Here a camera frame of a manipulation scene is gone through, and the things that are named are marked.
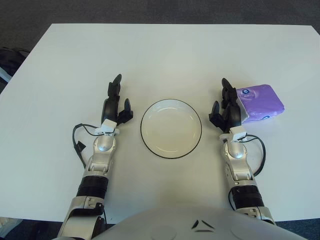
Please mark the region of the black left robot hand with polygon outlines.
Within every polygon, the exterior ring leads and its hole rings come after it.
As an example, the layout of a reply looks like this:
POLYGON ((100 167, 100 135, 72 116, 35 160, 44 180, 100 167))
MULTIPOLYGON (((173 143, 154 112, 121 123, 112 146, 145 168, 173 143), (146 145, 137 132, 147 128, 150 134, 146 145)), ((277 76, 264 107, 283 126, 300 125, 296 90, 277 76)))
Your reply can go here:
POLYGON ((125 124, 134 116, 131 103, 128 98, 124 101, 124 110, 118 112, 121 80, 122 75, 118 74, 115 79, 108 84, 107 98, 104 100, 101 113, 101 123, 103 123, 104 120, 110 120, 117 123, 117 125, 125 124))

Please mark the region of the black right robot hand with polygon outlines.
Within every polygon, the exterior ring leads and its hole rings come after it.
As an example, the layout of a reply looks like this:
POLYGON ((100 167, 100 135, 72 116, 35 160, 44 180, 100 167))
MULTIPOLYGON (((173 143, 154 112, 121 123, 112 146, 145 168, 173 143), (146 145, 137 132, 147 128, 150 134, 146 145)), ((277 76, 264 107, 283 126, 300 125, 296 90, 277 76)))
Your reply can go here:
POLYGON ((229 83, 226 78, 221 80, 222 83, 222 101, 219 104, 215 101, 211 113, 208 115, 209 121, 223 133, 229 133, 233 127, 242 125, 241 109, 237 103, 238 95, 235 87, 229 83))

